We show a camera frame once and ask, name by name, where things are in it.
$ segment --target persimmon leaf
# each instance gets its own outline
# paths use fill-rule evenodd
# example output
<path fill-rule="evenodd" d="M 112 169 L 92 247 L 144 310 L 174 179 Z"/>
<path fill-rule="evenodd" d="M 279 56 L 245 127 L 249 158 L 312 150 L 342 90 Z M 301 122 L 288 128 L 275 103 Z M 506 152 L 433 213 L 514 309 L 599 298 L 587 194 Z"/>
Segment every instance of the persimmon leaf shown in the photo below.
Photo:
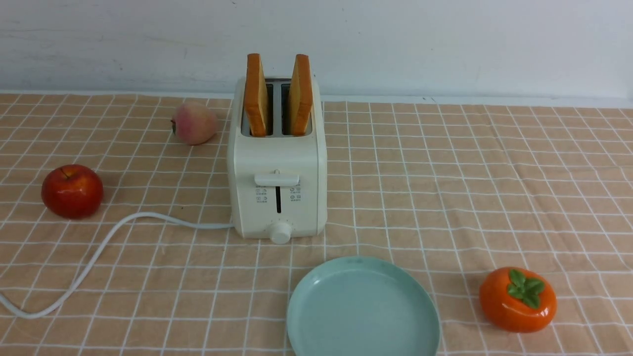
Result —
<path fill-rule="evenodd" d="M 541 306 L 541 299 L 536 294 L 526 294 L 523 296 L 525 305 L 532 309 L 538 309 Z"/>
<path fill-rule="evenodd" d="M 508 294 L 516 299 L 523 299 L 523 293 L 514 284 L 508 284 Z"/>
<path fill-rule="evenodd" d="M 538 278 L 528 278 L 525 280 L 525 292 L 539 295 L 545 290 L 545 283 Z"/>
<path fill-rule="evenodd" d="M 510 281 L 517 287 L 522 287 L 525 284 L 525 275 L 516 269 L 510 270 Z"/>

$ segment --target white toaster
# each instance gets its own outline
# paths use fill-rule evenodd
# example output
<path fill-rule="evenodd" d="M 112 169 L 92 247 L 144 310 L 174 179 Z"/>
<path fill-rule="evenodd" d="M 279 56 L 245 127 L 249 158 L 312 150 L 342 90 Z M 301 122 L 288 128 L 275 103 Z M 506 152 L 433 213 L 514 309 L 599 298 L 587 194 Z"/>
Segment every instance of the white toaster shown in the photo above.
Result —
<path fill-rule="evenodd" d="M 243 238 L 291 238 L 320 234 L 327 220 L 327 150 L 318 84 L 312 78 L 313 108 L 304 136 L 285 134 L 290 79 L 267 77 L 272 132 L 251 135 L 244 110 L 246 78 L 233 100 L 227 168 L 233 224 Z"/>

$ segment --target apple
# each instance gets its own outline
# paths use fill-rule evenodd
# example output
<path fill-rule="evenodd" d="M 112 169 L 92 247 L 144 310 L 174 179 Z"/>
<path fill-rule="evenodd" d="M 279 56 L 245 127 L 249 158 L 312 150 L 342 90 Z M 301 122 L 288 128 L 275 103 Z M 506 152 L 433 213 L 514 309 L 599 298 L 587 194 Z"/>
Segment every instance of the apple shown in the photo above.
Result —
<path fill-rule="evenodd" d="M 48 173 L 42 183 L 42 202 L 66 219 L 84 219 L 103 201 L 103 182 L 90 168 L 69 164 Z"/>

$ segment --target toast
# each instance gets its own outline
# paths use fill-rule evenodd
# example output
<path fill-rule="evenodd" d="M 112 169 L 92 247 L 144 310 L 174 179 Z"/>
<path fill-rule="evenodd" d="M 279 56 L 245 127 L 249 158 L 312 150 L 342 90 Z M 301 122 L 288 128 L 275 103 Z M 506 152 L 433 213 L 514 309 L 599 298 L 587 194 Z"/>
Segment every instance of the toast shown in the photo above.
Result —
<path fill-rule="evenodd" d="M 259 53 L 251 53 L 247 58 L 244 110 L 248 115 L 251 135 L 254 137 L 266 136 L 270 125 L 268 89 Z"/>
<path fill-rule="evenodd" d="M 288 94 L 290 133 L 293 136 L 306 134 L 308 120 L 314 105 L 311 77 L 310 59 L 305 54 L 297 54 L 290 82 L 290 93 Z"/>

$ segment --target persimmon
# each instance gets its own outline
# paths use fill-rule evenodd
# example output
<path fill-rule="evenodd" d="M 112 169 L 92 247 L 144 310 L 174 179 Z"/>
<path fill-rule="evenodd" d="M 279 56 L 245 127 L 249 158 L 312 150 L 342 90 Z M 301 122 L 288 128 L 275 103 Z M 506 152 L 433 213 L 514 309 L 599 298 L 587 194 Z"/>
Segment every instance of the persimmon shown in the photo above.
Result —
<path fill-rule="evenodd" d="M 556 315 L 556 293 L 545 278 L 518 268 L 492 271 L 479 287 L 479 303 L 494 325 L 512 333 L 533 333 Z"/>

